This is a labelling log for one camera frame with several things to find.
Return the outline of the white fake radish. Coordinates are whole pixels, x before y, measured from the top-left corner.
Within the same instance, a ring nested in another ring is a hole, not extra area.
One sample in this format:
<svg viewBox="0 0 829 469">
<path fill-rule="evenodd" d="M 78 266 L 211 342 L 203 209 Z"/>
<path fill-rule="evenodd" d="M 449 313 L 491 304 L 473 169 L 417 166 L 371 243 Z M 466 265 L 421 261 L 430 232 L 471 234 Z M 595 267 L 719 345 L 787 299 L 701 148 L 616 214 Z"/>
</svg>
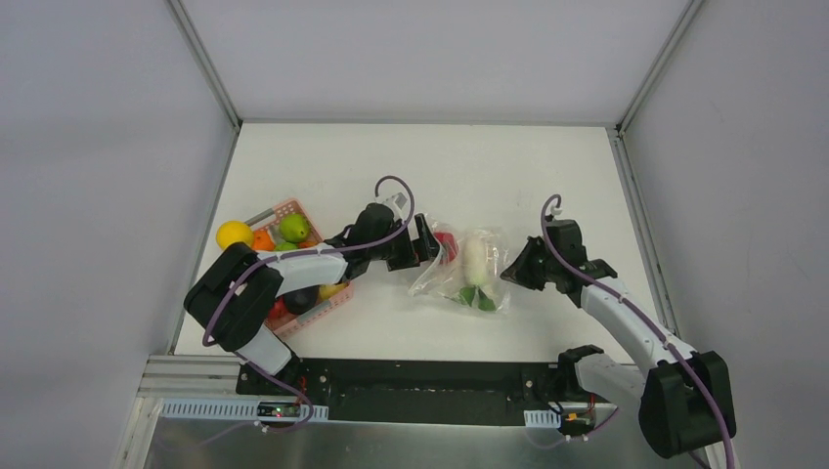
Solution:
<svg viewBox="0 0 829 469">
<path fill-rule="evenodd" d="M 462 247 L 461 268 L 468 285 L 482 287 L 492 277 L 490 249 L 483 236 L 469 234 Z"/>
</svg>

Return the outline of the clear zip top bag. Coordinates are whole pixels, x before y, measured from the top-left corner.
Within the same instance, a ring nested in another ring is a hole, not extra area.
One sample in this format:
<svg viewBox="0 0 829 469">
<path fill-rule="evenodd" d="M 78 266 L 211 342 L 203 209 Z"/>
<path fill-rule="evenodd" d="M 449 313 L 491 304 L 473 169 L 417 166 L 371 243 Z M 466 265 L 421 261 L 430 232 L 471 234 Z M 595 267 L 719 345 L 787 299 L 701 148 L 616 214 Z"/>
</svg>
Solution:
<svg viewBox="0 0 829 469">
<path fill-rule="evenodd" d="M 411 297 L 451 301 L 479 316 L 506 312 L 510 293 L 501 279 L 509 250 L 501 229 L 484 227 L 459 231 L 433 222 L 438 254 L 408 289 Z"/>
</svg>

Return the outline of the green fake lime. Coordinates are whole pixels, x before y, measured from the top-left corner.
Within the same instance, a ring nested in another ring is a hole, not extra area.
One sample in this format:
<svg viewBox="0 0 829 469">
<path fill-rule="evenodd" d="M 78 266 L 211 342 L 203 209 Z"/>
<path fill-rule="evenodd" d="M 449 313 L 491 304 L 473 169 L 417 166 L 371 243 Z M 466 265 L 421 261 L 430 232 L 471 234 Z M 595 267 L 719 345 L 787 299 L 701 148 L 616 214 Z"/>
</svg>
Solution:
<svg viewBox="0 0 829 469">
<path fill-rule="evenodd" d="M 278 229 L 284 241 L 294 244 L 305 242 L 311 235 L 311 226 L 300 213 L 285 215 L 280 220 Z"/>
</svg>

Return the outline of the yellow fake lemon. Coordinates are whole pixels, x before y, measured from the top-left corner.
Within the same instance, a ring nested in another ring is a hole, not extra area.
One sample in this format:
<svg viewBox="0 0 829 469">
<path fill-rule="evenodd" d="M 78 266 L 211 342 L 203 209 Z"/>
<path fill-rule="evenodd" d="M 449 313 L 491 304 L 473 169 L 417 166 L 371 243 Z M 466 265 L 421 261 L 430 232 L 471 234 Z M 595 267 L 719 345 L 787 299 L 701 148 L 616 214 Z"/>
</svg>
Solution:
<svg viewBox="0 0 829 469">
<path fill-rule="evenodd" d="M 253 229 L 241 221 L 223 223 L 216 231 L 215 240 L 220 249 L 224 250 L 235 243 L 242 243 L 251 247 L 255 240 Z"/>
</svg>

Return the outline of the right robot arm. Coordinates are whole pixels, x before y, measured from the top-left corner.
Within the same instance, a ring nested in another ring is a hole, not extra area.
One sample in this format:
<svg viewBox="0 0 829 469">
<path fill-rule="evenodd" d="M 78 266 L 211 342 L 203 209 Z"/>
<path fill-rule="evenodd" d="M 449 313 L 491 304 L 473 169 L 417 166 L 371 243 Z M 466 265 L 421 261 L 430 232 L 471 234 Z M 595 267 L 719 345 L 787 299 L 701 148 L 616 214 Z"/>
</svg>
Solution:
<svg viewBox="0 0 829 469">
<path fill-rule="evenodd" d="M 636 366 L 627 369 L 596 347 L 582 347 L 554 375 L 559 395 L 576 401 L 591 392 L 633 411 L 644 440 L 663 458 L 721 444 L 725 467 L 736 467 L 724 359 L 697 351 L 646 315 L 605 261 L 589 259 L 576 221 L 544 215 L 541 225 L 541 236 L 528 238 L 501 278 L 539 291 L 553 284 L 597 320 Z"/>
</svg>

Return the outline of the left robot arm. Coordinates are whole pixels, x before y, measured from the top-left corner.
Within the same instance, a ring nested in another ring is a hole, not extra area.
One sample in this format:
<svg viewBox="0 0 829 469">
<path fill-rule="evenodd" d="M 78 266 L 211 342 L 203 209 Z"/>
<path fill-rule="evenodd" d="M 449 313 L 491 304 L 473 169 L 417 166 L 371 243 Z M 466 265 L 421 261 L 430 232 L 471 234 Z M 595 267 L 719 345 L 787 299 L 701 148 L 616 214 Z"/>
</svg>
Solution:
<svg viewBox="0 0 829 469">
<path fill-rule="evenodd" d="M 297 385 L 298 369 L 290 362 L 293 351 L 265 324 L 277 301 L 348 283 L 373 261 L 398 271 L 433 261 L 440 250 L 423 214 L 404 219 L 391 206 L 373 202 L 355 223 L 313 247 L 268 253 L 231 244 L 191 287 L 183 306 L 203 327 L 207 345 L 257 366 L 263 385 L 286 395 Z"/>
</svg>

